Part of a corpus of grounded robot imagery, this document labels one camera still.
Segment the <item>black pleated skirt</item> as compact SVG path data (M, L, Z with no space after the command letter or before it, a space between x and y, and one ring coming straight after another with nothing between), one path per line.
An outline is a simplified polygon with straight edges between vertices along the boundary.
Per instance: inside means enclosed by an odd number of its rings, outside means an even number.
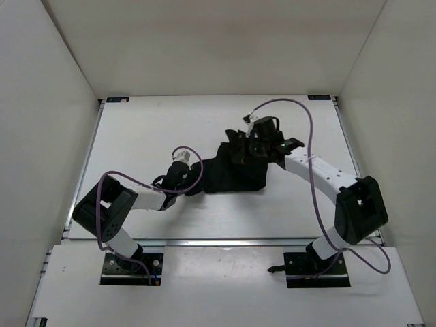
M268 164L254 162L237 164L232 161L239 145L238 132L225 131L228 142L222 142L214 158L203 159L191 166L191 178L199 183L186 193L194 196L199 193L254 192L266 186Z

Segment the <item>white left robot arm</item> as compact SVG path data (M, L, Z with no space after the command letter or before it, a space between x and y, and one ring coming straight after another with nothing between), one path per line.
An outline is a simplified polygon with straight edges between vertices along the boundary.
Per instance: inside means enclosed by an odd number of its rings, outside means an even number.
M124 187L105 174L75 206L72 219L98 239L101 250L109 250L115 262L127 273L148 268L142 261L142 247L123 229L133 210L165 211L176 199L193 189L202 177L202 164L197 168L175 161L165 175L158 176L150 187Z

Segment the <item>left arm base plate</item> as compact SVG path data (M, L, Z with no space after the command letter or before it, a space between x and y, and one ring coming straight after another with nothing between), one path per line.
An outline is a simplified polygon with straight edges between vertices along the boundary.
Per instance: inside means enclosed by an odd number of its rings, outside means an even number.
M147 267L148 274L140 264L118 258L106 252L100 275L100 285L160 286L164 265L164 253L144 252L140 259Z

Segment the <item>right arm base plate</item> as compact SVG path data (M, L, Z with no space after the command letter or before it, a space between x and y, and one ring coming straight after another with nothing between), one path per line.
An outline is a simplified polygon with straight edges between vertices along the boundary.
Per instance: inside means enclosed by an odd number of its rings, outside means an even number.
M326 289L351 287L342 253L317 262L306 252L285 252L284 264L271 266L269 273L285 273L288 289Z

